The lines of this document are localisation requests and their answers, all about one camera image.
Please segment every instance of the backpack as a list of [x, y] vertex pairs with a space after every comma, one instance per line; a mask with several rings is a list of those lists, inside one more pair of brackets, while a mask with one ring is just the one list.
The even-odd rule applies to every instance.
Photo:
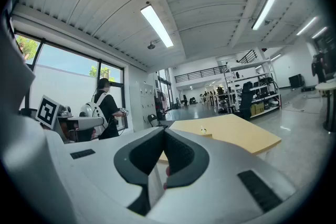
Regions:
[[103, 131], [109, 126], [107, 120], [105, 119], [105, 116], [103, 112], [101, 111], [99, 105], [104, 100], [104, 98], [107, 96], [107, 93], [102, 93], [102, 95], [99, 97], [97, 102], [95, 103], [95, 96], [92, 96], [91, 102], [86, 103], [83, 105], [80, 109], [79, 116], [80, 117], [101, 117], [103, 118], [103, 125], [96, 126], [94, 129], [96, 129], [96, 136], [101, 135]]

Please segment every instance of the balcony railing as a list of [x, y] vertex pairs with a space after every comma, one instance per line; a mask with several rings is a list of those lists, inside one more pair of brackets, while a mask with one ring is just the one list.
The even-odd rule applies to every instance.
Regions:
[[239, 60], [240, 63], [249, 63], [257, 59], [256, 52], [254, 50], [250, 50], [244, 57]]
[[186, 80], [199, 79], [203, 77], [217, 75], [217, 74], [223, 73], [223, 69], [226, 69], [226, 66], [213, 67], [213, 68], [208, 68], [204, 70], [199, 70], [199, 71], [176, 76], [175, 81], [176, 83], [178, 83], [178, 82], [182, 82]]

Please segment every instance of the black slot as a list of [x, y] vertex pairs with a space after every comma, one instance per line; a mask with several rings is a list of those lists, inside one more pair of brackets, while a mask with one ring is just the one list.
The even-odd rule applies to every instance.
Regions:
[[83, 158], [85, 156], [89, 156], [94, 153], [95, 151], [89, 149], [89, 150], [84, 150], [84, 151], [73, 152], [73, 153], [70, 153], [70, 155], [73, 159], [79, 159], [79, 158]]
[[282, 203], [280, 198], [252, 170], [238, 174], [239, 179], [250, 192], [264, 213]]

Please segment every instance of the gray floor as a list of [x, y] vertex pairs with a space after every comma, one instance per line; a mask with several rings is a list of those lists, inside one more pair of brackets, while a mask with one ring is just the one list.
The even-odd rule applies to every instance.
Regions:
[[[334, 143], [334, 135], [322, 127], [326, 103], [326, 98], [320, 97], [318, 93], [297, 93], [294, 98], [283, 103], [281, 110], [251, 119], [251, 123], [282, 139], [273, 149], [271, 165], [287, 175], [298, 188], [316, 178]], [[219, 116], [216, 108], [209, 104], [195, 104], [170, 111], [166, 119], [170, 121], [170, 126], [175, 120], [212, 116]], [[159, 167], [163, 181], [164, 169]]]

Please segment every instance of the window frame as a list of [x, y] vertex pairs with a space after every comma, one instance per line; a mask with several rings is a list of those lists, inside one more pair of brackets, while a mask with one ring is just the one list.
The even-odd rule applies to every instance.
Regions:
[[[79, 52], [79, 51], [76, 51], [74, 49], [71, 49], [71, 48], [65, 47], [63, 45], [57, 44], [55, 42], [46, 40], [45, 38], [40, 38], [40, 37], [36, 37], [34, 35], [30, 35], [28, 33], [20, 31], [20, 30], [14, 29], [14, 35], [20, 35], [20, 36], [23, 36], [25, 38], [29, 38], [29, 39], [35, 40], [37, 42], [40, 42], [40, 45], [39, 45], [39, 47], [38, 47], [38, 49], [36, 51], [35, 57], [33, 59], [33, 64], [28, 64], [28, 63], [26, 64], [26, 65], [28, 65], [28, 67], [31, 69], [32, 72], [34, 72], [34, 69], [35, 69], [35, 66], [36, 66], [36, 62], [38, 60], [38, 57], [40, 55], [40, 52], [41, 52], [42, 47], [43, 47], [44, 44], [47, 44], [47, 45], [50, 45], [52, 47], [55, 47], [55, 48], [58, 48], [58, 49], [62, 49], [64, 51], [71, 52], [73, 54], [77, 54], [79, 56], [86, 57], [88, 59], [97, 61], [98, 62], [97, 77], [96, 77], [97, 85], [98, 85], [98, 80], [100, 79], [101, 64], [108, 65], [108, 66], [111, 66], [111, 67], [119, 69], [120, 72], [121, 72], [120, 73], [120, 83], [117, 83], [117, 82], [112, 82], [112, 83], [113, 83], [113, 87], [121, 88], [121, 103], [122, 103], [123, 108], [125, 108], [124, 68], [118, 67], [118, 66], [116, 66], [116, 65], [114, 65], [112, 63], [106, 62], [106, 61], [102, 61], [102, 59], [97, 59], [97, 58], [92, 57], [90, 55], [87, 55], [87, 54], [85, 54], [83, 52]], [[26, 109], [29, 108], [30, 88], [31, 88], [31, 86], [29, 87], [29, 90], [28, 90], [28, 92], [25, 95], [25, 105], [24, 105], [24, 108], [26, 108]], [[128, 128], [127, 117], [124, 118], [124, 123], [125, 123], [125, 126], [123, 128], [118, 129], [118, 131], [122, 131], [122, 130]]]

